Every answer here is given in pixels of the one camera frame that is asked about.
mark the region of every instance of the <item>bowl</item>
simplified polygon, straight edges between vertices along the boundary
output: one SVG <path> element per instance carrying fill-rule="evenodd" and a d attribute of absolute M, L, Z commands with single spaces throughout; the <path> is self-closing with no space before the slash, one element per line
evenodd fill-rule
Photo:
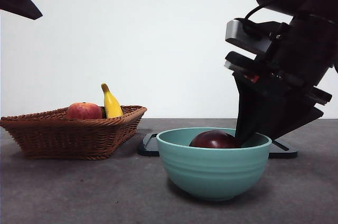
<path fill-rule="evenodd" d="M 157 134 L 159 156 L 169 178 L 192 196 L 209 201 L 229 200 L 254 186 L 269 157 L 271 139 L 254 134 L 241 148 L 190 147 L 192 139 L 207 130 L 235 129 L 189 127 Z"/>

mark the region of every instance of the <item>gray table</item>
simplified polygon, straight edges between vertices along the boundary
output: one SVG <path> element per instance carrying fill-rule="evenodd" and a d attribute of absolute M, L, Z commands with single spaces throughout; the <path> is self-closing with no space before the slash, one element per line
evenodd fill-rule
<path fill-rule="evenodd" d="M 2 130 L 2 223 L 338 223 L 338 120 L 285 135 L 298 157 L 269 159 L 252 189 L 225 202 L 191 197 L 168 179 L 159 157 L 137 154 L 151 132 L 235 124 L 142 119 L 136 135 L 104 161 L 26 160 Z"/>

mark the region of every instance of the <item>red apple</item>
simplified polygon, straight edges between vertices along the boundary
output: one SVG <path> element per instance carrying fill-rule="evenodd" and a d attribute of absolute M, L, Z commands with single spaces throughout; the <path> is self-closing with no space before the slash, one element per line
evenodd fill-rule
<path fill-rule="evenodd" d="M 208 130 L 198 134 L 189 146 L 207 148 L 240 148 L 235 137 L 223 130 Z"/>
<path fill-rule="evenodd" d="M 102 118 L 102 110 L 91 102 L 75 102 L 68 107 L 66 118 L 99 119 Z"/>

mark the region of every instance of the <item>wicker basket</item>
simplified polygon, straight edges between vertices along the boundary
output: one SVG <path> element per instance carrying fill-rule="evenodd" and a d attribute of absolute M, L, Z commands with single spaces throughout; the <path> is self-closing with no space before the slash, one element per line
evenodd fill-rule
<path fill-rule="evenodd" d="M 131 138 L 147 110 L 121 106 L 123 116 L 109 119 L 66 119 L 68 108 L 2 117 L 2 126 L 26 158 L 104 160 Z"/>

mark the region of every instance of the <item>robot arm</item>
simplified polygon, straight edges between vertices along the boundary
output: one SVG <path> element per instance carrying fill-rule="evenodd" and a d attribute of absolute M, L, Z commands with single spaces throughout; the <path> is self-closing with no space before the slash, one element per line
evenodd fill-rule
<path fill-rule="evenodd" d="M 277 139 L 321 117 L 315 104 L 332 96 L 315 86 L 336 63 L 338 6 L 335 0 L 257 0 L 245 18 L 227 24 L 226 41 L 256 54 L 236 52 L 225 66 L 234 71 L 239 91 L 236 138 L 253 133 Z M 292 15 L 289 24 L 255 23 L 249 16 L 260 8 Z"/>
<path fill-rule="evenodd" d="M 31 0 L 0 0 L 0 10 L 18 14 L 33 20 L 42 16 Z"/>

